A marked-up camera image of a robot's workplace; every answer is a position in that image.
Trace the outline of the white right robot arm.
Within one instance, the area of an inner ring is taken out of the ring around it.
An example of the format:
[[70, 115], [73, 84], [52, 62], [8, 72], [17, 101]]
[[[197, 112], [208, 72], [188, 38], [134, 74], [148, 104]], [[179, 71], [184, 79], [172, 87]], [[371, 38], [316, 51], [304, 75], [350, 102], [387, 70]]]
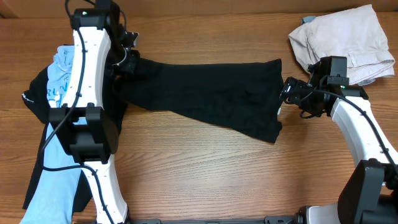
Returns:
[[306, 206], [295, 223], [397, 223], [397, 151], [378, 125], [360, 86], [286, 79], [281, 100], [309, 116], [327, 114], [343, 133], [355, 170], [331, 205]]

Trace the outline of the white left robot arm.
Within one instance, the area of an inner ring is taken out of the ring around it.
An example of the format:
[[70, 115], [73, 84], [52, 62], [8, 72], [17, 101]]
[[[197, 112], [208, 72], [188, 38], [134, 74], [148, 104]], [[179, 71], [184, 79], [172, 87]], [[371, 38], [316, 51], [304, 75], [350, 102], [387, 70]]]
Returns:
[[123, 12], [112, 1], [97, 1], [91, 9], [76, 9], [70, 16], [74, 58], [67, 94], [59, 108], [49, 111], [63, 150], [72, 156], [72, 169], [80, 169], [96, 206], [96, 223], [130, 223], [128, 205], [119, 188], [114, 155], [119, 131], [104, 110], [105, 70], [132, 65], [130, 49], [137, 33], [126, 31]]

